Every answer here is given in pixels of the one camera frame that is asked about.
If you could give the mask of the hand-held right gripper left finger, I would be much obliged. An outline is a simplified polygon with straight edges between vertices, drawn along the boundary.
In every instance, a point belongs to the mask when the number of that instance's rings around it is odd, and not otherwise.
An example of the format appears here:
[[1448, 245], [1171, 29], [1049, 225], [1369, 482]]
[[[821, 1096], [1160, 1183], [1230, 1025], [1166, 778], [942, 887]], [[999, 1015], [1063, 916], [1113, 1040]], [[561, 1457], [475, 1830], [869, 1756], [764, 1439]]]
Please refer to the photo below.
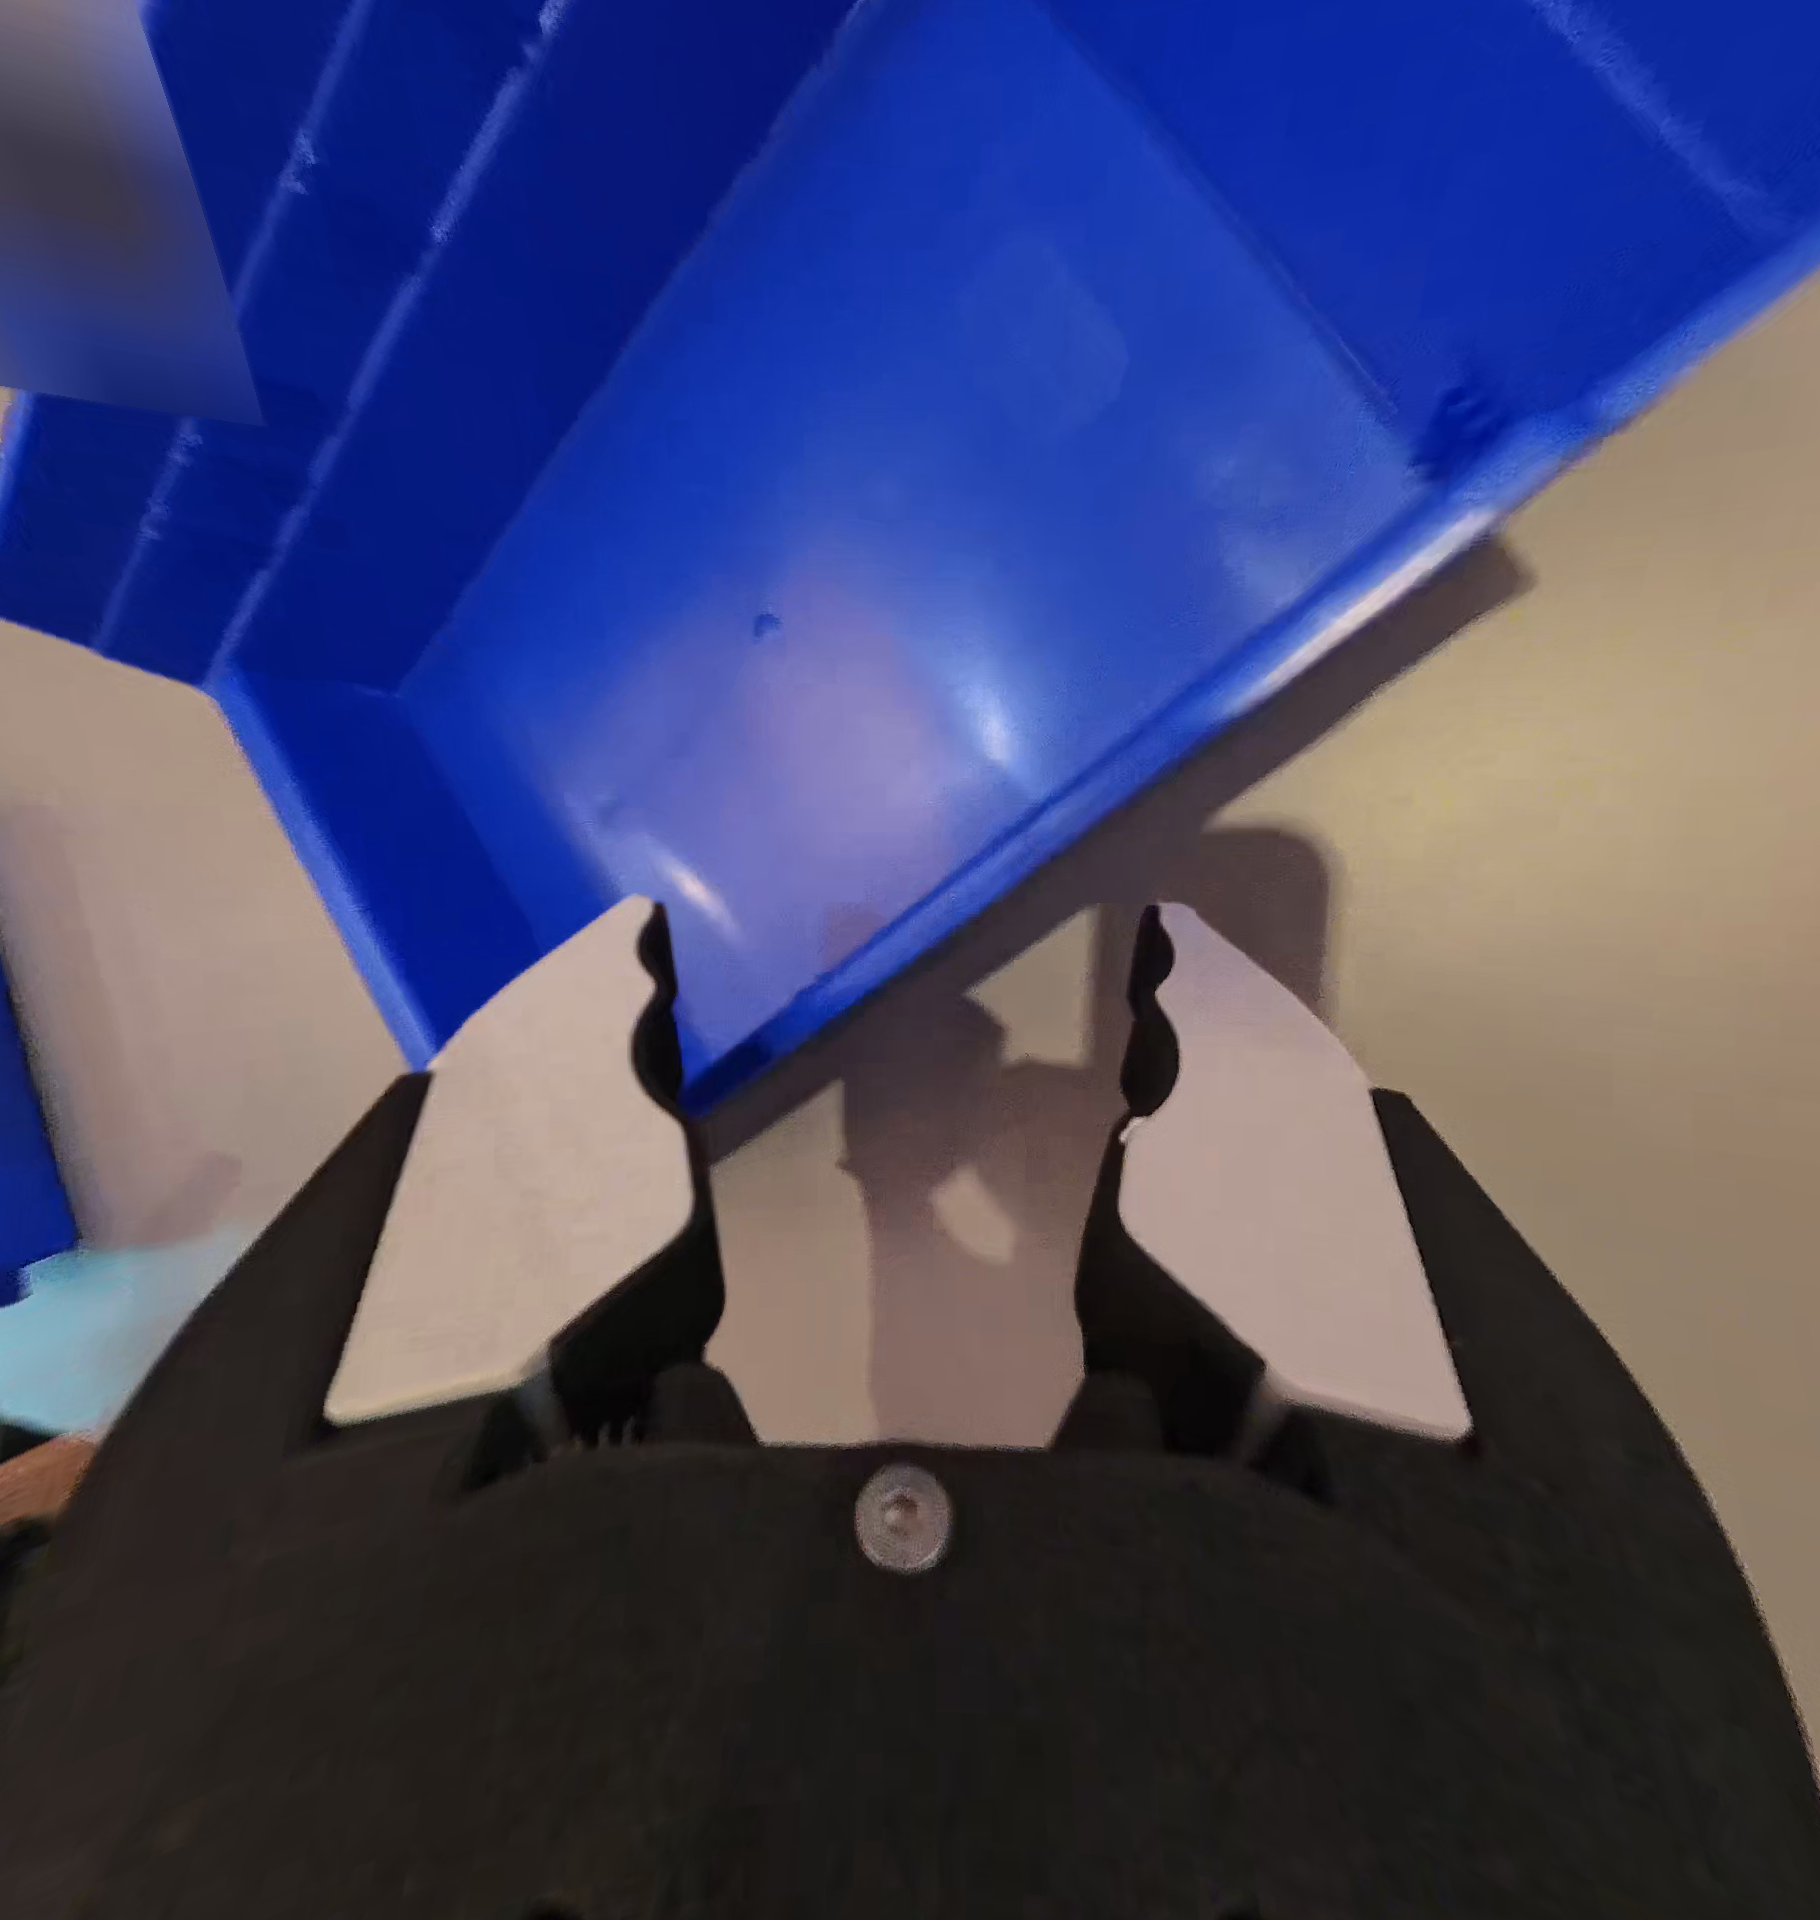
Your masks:
[[621, 900], [442, 1044], [333, 1425], [511, 1398], [601, 1443], [708, 1360], [727, 1283], [678, 992], [666, 908]]

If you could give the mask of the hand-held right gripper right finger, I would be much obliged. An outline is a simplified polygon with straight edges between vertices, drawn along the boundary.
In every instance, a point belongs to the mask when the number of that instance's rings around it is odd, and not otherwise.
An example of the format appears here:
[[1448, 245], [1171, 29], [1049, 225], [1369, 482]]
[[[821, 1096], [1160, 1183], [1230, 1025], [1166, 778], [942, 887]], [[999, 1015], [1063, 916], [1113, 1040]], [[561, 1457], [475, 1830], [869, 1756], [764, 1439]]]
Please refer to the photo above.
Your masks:
[[1261, 1454], [1311, 1412], [1469, 1439], [1353, 1056], [1177, 904], [1140, 912], [1125, 1003], [1125, 1112], [1076, 1271], [1085, 1373], [1133, 1379], [1171, 1454]]

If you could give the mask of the brown wooden bench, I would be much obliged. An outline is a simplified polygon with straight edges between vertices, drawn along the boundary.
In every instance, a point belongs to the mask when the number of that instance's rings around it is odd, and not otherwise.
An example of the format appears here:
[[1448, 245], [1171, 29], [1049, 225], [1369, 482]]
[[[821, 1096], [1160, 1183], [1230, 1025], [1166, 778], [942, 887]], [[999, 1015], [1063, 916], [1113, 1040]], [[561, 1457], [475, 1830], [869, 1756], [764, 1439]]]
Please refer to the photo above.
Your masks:
[[94, 1434], [61, 1434], [0, 1464], [0, 1537], [63, 1516], [101, 1454]]

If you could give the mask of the large blue plastic bin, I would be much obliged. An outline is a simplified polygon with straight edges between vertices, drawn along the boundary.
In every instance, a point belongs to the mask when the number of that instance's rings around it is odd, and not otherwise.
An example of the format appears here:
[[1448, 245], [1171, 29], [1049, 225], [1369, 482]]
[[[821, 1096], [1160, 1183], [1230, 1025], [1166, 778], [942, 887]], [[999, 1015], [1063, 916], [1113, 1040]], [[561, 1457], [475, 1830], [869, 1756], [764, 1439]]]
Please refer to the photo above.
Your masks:
[[542, 5], [147, 5], [263, 425], [22, 397], [0, 621], [201, 685]]
[[666, 908], [721, 1099], [1820, 266], [1820, 5], [564, 5], [224, 697], [425, 1067]]

